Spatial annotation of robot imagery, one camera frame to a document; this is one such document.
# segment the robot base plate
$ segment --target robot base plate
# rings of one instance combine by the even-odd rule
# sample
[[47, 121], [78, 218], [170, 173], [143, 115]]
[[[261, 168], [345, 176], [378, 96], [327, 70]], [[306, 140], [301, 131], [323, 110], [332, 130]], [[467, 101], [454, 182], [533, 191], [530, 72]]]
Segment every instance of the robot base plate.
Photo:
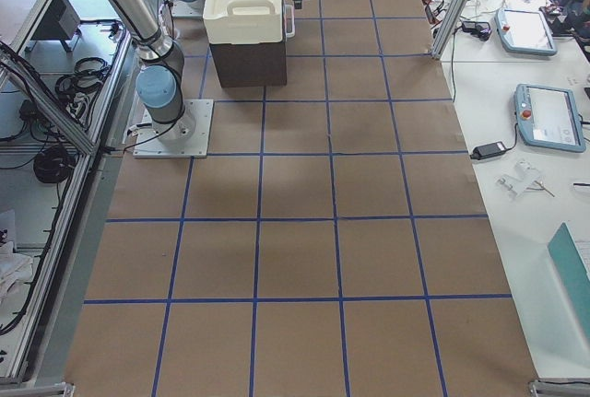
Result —
[[[212, 99], [186, 99], [186, 109], [190, 111], [196, 120], [195, 132], [188, 138], [178, 141], [161, 141], [159, 137], [149, 140], [134, 148], [133, 155], [136, 158], [204, 158], [209, 147], [209, 133], [211, 119], [213, 118]], [[151, 123], [148, 111], [144, 112], [142, 123]], [[139, 131], [137, 142], [147, 141], [156, 136], [151, 128]]]

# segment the table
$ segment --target table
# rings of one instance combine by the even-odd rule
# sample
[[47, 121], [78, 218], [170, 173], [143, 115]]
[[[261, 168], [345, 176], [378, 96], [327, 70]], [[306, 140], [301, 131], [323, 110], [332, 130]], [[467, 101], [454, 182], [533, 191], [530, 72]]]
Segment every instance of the table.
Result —
[[[511, 8], [536, 9], [543, 3], [505, 1]], [[490, 0], [488, 6], [496, 4]], [[481, 15], [487, 20], [493, 17], [492, 13]], [[452, 47], [450, 41], [442, 56], [450, 88]], [[495, 33], [482, 42], [459, 32], [453, 69], [455, 107], [469, 150], [499, 140], [512, 145], [512, 97], [520, 83], [572, 89], [579, 112], [590, 119], [590, 99], [584, 93], [584, 87], [590, 87], [590, 65], [574, 40], [558, 40], [558, 54], [546, 58], [507, 53]], [[543, 172], [542, 180], [555, 198], [533, 192], [511, 200], [498, 179], [502, 174], [515, 176], [514, 165], [521, 158]], [[590, 151], [560, 152], [525, 146], [519, 140], [502, 158], [474, 163], [474, 170], [537, 374], [541, 378], [590, 377], [590, 342], [547, 249], [562, 222], [576, 239], [590, 238], [590, 191], [572, 187], [573, 181], [590, 181]]]

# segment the cooler box handle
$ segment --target cooler box handle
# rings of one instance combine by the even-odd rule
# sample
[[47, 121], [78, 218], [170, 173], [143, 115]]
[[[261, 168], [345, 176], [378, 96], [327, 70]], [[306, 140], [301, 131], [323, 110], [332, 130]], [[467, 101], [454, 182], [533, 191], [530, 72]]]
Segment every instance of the cooler box handle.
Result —
[[275, 14], [275, 5], [268, 0], [233, 0], [228, 2], [228, 15], [233, 16], [236, 8], [266, 7], [269, 15]]

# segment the floor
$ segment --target floor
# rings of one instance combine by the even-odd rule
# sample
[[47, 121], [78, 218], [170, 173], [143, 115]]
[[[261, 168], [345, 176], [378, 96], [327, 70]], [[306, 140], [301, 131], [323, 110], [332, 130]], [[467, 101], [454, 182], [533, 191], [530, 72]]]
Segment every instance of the floor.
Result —
[[206, 159], [127, 154], [65, 379], [80, 397], [527, 395], [535, 377], [419, 0], [312, 0], [289, 83], [221, 88]]

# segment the white cooler box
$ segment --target white cooler box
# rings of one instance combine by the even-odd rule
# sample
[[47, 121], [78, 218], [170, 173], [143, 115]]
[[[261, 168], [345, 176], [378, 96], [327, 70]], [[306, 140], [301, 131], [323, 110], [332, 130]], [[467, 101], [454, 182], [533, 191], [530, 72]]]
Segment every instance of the white cooler box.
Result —
[[282, 0], [206, 0], [203, 20], [211, 44], [283, 41]]

